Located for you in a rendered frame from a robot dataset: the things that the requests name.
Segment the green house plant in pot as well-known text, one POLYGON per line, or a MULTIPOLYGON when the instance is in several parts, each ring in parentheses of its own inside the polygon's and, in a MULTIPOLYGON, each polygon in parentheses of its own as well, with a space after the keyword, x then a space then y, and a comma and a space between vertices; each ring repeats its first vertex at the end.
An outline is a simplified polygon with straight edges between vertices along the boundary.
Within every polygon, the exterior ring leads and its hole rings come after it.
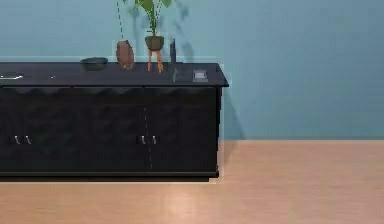
POLYGON ((147 15, 149 23, 149 35, 145 37, 145 44, 148 49, 147 71, 152 70, 152 55, 156 54, 158 72, 162 73, 163 58, 161 50, 164 47, 165 38, 157 33, 160 14, 163 8, 169 8, 174 0, 134 0, 133 11, 142 8, 147 15))

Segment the black sideboard cabinet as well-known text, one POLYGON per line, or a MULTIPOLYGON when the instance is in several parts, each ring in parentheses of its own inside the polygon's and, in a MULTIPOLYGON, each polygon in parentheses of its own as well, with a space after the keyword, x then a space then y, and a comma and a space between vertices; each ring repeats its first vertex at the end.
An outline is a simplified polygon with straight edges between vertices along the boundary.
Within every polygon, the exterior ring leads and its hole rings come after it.
POLYGON ((0 179, 215 178, 227 85, 217 63, 0 62, 0 179))

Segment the dark green bowl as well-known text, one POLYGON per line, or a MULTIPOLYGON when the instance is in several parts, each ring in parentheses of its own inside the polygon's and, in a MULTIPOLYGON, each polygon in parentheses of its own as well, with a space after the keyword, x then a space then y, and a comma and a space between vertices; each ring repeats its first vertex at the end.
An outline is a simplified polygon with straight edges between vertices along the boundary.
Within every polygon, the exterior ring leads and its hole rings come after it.
POLYGON ((82 59, 80 63, 85 70, 99 71, 106 67, 108 59, 105 57, 91 57, 82 59))

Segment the grey flat rectangular device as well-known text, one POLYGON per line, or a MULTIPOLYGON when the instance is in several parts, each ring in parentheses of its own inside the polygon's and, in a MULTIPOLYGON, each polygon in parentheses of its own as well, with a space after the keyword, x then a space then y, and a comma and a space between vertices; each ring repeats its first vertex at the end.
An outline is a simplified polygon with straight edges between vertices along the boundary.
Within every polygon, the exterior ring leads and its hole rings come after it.
POLYGON ((205 70, 194 70, 193 71, 193 81, 194 82, 207 82, 208 76, 205 70))

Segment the brown vase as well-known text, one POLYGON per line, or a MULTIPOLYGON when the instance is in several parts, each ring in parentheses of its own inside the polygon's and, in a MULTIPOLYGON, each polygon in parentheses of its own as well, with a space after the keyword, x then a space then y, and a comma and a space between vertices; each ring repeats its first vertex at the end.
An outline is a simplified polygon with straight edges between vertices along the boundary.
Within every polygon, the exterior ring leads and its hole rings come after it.
POLYGON ((121 0, 117 0, 116 2, 120 33, 121 33, 121 39, 117 42, 117 45, 116 45, 116 58, 117 58, 118 64, 122 69, 131 70, 134 67, 134 52, 129 41, 124 38, 123 26, 121 21, 121 14, 120 14, 120 6, 119 6, 120 1, 121 0))

